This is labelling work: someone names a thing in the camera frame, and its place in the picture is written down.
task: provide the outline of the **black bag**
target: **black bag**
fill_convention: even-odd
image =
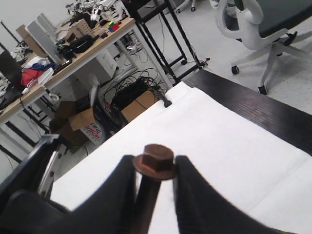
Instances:
[[[93,38],[90,35],[82,36],[81,38],[70,43],[72,51],[76,54],[85,52],[93,45]]]

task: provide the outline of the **box label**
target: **box label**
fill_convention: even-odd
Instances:
[[[101,145],[106,140],[104,128],[97,122],[80,129],[95,145]]]

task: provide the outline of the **chair base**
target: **chair base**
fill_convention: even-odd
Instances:
[[[196,0],[184,0],[183,3],[181,3],[177,8],[176,8],[176,13],[179,14],[181,13],[181,9],[183,7],[185,7],[190,1],[192,1],[192,7],[191,7],[191,11],[194,12],[196,11],[196,7],[195,7],[195,4],[196,4]]]
[[[299,35],[297,36],[293,42],[293,43],[297,43],[300,41],[303,41],[309,37],[312,36],[312,31]],[[308,60],[312,60],[312,54],[309,54],[307,52],[304,52],[300,49],[297,49],[291,45],[284,45],[285,42],[288,40],[288,37],[285,38],[280,38],[280,40],[274,42],[273,44],[270,44],[260,50],[257,50],[255,52],[253,52],[252,54],[240,59],[240,60],[236,60],[234,62],[232,62],[232,73],[234,75],[239,73],[239,68],[238,65],[255,60],[257,58],[260,58],[266,54],[269,54],[268,59],[267,59],[267,64],[266,67],[262,73],[261,78],[258,81],[258,90],[261,94],[266,95],[268,93],[267,88],[264,85],[264,82],[266,80],[266,78],[268,77],[269,73],[271,72],[274,62],[276,61],[276,58],[281,56],[284,52],[302,59],[308,59]]]

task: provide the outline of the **hex bolt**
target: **hex bolt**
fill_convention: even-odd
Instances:
[[[147,145],[144,153],[134,158],[133,164],[142,174],[142,181],[136,198],[131,234],[147,234],[161,182],[176,175],[174,152],[163,145]]]

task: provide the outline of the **black metal rack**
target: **black metal rack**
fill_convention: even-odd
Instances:
[[[184,78],[186,75],[188,75],[189,73],[191,73],[192,71],[196,70],[197,68],[201,69],[202,66],[204,66],[205,64],[203,62],[200,62],[187,38],[187,36],[185,35],[185,32],[179,22],[179,20],[176,17],[176,14],[169,2],[169,0],[164,0],[162,2],[159,2],[157,0],[153,0],[155,7],[153,9],[148,9],[144,8],[144,5],[148,4],[150,0],[143,0],[143,1],[129,1],[129,2],[123,2],[125,7],[127,8],[127,10],[129,11],[131,17],[133,17],[136,20],[136,24],[137,27],[139,28],[139,31],[141,32],[141,34],[143,35],[144,39],[146,40],[148,46],[150,47],[150,49],[152,50],[154,56],[156,57],[157,61],[159,62],[159,64],[162,66],[162,68],[164,69],[164,71],[166,73],[169,73],[173,79],[175,80],[176,83],[180,82],[180,80],[182,78]],[[172,18],[175,21],[175,24],[177,25],[180,34],[182,35],[188,49],[191,52],[191,55],[193,56],[193,59],[195,61],[195,65],[193,67],[191,67],[190,69],[188,69],[187,71],[185,71],[182,75],[180,76],[176,76],[175,73],[172,70],[172,66],[176,63],[178,63],[179,61],[181,61],[182,65],[187,64],[187,57],[178,41],[178,39],[176,38],[166,16],[163,13],[163,10],[168,9]],[[152,19],[153,17],[157,16],[158,14],[160,14],[160,16],[162,17],[163,21],[165,22],[171,36],[173,37],[180,53],[181,56],[179,56],[178,58],[176,58],[174,61],[172,61],[171,63],[168,63],[168,61],[166,60],[166,58],[164,57],[161,49],[158,47],[156,41],[154,40],[151,32],[149,31],[148,27],[146,26],[146,22],[148,22],[150,19]]]

